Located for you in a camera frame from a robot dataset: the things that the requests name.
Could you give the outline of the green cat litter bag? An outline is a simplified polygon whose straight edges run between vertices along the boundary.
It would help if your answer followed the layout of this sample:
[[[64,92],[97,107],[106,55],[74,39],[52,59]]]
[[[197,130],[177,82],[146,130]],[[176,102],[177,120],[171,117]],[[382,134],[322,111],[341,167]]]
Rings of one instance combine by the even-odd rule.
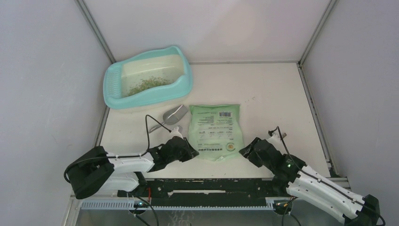
[[[244,147],[239,104],[190,105],[190,113],[188,141],[198,158],[222,161]]]

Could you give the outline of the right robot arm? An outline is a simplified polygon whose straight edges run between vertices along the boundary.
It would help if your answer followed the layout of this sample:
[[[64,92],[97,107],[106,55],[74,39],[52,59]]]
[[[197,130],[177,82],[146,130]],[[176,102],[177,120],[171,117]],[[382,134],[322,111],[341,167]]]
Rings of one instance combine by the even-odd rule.
[[[272,191],[278,196],[303,199],[345,226],[376,226],[382,219],[376,197],[361,196],[339,186],[300,158],[281,153],[266,139],[255,138],[240,154],[273,173]]]

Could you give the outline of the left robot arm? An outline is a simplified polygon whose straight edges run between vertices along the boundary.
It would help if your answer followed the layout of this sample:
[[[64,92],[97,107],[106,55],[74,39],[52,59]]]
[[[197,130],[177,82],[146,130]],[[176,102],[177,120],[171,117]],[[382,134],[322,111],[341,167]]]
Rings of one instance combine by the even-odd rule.
[[[189,161],[198,155],[187,138],[177,136],[138,155],[118,155],[105,151],[103,146],[95,146],[66,167],[64,179],[72,186],[77,199],[113,190],[142,196],[147,190],[144,173],[159,171],[172,162]]]

